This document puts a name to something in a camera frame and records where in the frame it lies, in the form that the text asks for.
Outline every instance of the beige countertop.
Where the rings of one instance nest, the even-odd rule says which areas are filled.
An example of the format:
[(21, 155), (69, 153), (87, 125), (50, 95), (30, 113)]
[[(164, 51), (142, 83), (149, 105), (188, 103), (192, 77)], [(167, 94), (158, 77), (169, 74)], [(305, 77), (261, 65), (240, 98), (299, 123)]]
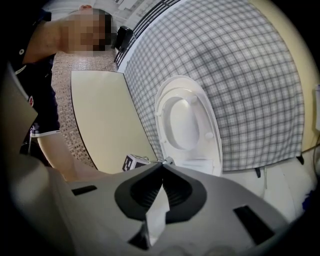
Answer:
[(127, 154), (157, 160), (122, 73), (72, 71), (71, 96), (83, 143), (98, 170), (122, 172)]

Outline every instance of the small box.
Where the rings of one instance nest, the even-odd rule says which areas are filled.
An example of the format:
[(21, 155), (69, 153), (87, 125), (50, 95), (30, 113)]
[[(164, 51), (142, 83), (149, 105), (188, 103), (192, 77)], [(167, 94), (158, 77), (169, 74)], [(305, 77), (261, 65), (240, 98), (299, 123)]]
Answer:
[(126, 172), (128, 170), (132, 170), (141, 166), (146, 166), (148, 164), (150, 164), (150, 161), (147, 157), (128, 154), (124, 160), (122, 170)]

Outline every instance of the toilet lid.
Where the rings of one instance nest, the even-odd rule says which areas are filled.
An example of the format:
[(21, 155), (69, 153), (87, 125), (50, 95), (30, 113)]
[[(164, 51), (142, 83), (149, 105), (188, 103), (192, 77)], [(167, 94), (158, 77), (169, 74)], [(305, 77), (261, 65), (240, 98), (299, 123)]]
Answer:
[(164, 158), (175, 165), (220, 176), (222, 143), (211, 103), (194, 80), (177, 75), (159, 88), (155, 121)]

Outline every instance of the floor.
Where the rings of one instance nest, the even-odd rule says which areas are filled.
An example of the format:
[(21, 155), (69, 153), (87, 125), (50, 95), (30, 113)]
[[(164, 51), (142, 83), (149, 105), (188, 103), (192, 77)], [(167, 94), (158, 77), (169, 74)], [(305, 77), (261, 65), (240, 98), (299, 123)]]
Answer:
[(60, 131), (74, 157), (94, 167), (79, 134), (71, 99), (71, 71), (99, 70), (117, 71), (114, 63), (116, 53), (107, 52), (104, 56), (83, 57), (59, 52), (52, 68), (52, 88), (58, 104)]

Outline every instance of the toilet seat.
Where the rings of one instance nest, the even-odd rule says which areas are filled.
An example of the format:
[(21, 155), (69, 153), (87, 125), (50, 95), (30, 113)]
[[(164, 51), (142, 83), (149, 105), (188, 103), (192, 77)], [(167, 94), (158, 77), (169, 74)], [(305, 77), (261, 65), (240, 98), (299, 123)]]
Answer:
[(220, 176), (222, 143), (211, 103), (194, 80), (177, 75), (159, 88), (155, 122), (164, 158), (175, 165)]

